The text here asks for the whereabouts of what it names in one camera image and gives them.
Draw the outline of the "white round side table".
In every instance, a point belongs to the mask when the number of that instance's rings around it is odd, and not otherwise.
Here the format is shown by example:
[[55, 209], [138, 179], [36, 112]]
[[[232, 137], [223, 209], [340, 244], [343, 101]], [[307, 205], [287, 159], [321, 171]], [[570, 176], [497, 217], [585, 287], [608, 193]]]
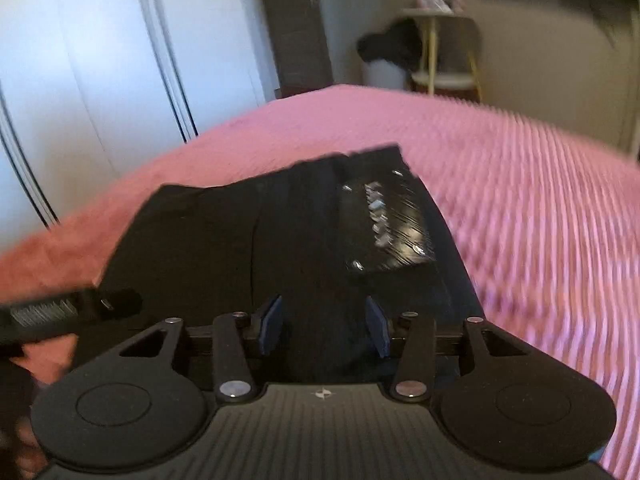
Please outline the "white round side table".
[[418, 26], [422, 51], [409, 88], [428, 96], [450, 96], [483, 102], [477, 58], [482, 50], [480, 29], [464, 12], [404, 9], [404, 18]]

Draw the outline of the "pink ribbed bed blanket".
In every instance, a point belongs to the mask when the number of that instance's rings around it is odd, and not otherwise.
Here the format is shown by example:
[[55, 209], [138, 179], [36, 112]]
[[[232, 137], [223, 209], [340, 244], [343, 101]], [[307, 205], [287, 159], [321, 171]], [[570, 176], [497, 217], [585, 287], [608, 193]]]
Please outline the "pink ribbed bed blanket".
[[162, 184], [228, 184], [396, 143], [454, 234], [489, 318], [608, 390], [603, 463], [639, 474], [639, 168], [605, 146], [461, 101], [336, 86], [271, 102], [133, 172], [1, 260], [13, 300], [96, 281]]

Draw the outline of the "black clothes pile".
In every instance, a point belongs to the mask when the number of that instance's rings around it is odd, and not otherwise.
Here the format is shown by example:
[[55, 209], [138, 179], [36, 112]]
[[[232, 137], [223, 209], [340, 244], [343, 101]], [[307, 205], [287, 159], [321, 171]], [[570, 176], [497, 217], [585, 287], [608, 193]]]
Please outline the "black clothes pile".
[[422, 48], [420, 29], [413, 18], [393, 21], [384, 32], [364, 35], [356, 43], [362, 62], [385, 61], [407, 72], [419, 68]]

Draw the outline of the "white laundry basket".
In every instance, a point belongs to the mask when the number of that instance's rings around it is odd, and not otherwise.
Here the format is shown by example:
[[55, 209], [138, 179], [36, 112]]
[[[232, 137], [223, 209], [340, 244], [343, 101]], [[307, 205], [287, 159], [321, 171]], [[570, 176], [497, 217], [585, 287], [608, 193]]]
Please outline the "white laundry basket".
[[362, 63], [362, 82], [366, 87], [405, 91], [407, 78], [407, 73], [391, 62], [375, 60]]

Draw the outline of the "white wardrobe with black stripes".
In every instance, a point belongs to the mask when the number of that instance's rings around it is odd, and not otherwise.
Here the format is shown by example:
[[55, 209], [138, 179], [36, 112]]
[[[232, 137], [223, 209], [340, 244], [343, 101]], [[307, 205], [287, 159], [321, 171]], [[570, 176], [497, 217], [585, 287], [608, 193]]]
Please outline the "white wardrobe with black stripes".
[[258, 0], [1, 0], [1, 245], [273, 97]]

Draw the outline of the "black denim pants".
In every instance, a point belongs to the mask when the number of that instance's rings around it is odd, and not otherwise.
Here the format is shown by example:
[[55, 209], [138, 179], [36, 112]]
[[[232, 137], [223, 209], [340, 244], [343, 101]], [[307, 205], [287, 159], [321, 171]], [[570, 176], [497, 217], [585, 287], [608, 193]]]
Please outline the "black denim pants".
[[482, 310], [456, 244], [422, 182], [410, 178], [434, 259], [390, 272], [355, 271], [338, 221], [340, 191], [364, 177], [408, 176], [394, 146], [301, 162], [221, 188], [159, 188], [134, 216], [107, 263], [102, 286], [142, 298], [134, 318], [87, 330], [86, 362], [170, 316], [190, 326], [283, 302], [274, 382], [380, 382], [392, 374], [367, 331], [366, 302], [414, 311], [441, 326]]

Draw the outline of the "dark grey door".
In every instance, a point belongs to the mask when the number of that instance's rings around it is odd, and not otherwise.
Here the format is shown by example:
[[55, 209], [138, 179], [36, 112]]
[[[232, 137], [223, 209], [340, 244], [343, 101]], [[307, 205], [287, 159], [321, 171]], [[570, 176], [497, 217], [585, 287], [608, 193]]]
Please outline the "dark grey door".
[[262, 0], [282, 98], [334, 83], [319, 0]]

